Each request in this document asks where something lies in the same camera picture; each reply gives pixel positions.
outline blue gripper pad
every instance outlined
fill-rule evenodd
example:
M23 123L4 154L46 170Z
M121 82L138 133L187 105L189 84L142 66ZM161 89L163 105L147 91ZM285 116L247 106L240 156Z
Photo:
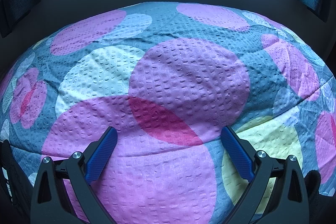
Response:
M88 184L99 178L117 144L117 140L117 131L115 128L111 128L86 164L85 180Z
M239 175L250 183L254 178L251 158L227 127L223 127L220 138Z

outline bed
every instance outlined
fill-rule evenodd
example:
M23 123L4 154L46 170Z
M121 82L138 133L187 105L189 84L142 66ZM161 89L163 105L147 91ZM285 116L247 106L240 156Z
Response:
M83 151L113 126L117 146L92 187L118 223L221 223L247 185L221 144L226 125L272 157L295 155L303 175L319 170L320 193L334 194L335 95L324 61L263 15L141 3L22 54L1 82L0 137L34 185L43 157Z

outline blue rubber pad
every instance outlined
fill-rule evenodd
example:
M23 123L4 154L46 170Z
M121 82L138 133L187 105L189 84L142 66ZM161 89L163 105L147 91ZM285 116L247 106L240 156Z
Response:
M88 184L99 178L118 140L117 131L111 128L86 164L85 180Z
M253 162L251 158L227 127L222 129L220 138L239 175L243 179L248 180L248 182L251 182L254 178Z

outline silver screw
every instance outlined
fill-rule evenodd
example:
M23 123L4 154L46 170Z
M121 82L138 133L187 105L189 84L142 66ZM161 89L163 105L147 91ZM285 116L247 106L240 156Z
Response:
M258 151L258 156L259 156L260 158L265 158L266 155L267 155L267 154L266 154L265 151L262 151L262 150Z
M48 162L50 162L50 158L49 157L43 158L43 163L47 164Z
M290 159L291 161L296 161L296 156L294 156L294 155L290 155L290 156L289 156L289 159Z
M75 153L72 154L72 157L73 157L74 159L79 159L79 158L81 157L81 155L82 155L81 152L75 152Z

